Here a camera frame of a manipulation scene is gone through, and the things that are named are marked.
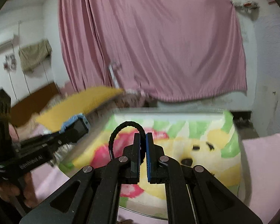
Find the person's left hand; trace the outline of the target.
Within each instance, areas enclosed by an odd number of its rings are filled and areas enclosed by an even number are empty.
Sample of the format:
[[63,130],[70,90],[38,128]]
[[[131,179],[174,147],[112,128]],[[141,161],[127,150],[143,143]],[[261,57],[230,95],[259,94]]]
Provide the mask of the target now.
[[[24,176],[25,188],[23,195],[25,196],[24,203],[29,208],[34,208],[38,205],[38,200],[35,195],[32,173],[26,173]],[[20,189],[7,182],[0,183],[0,198],[6,202],[10,202],[11,197],[16,197],[21,193]]]

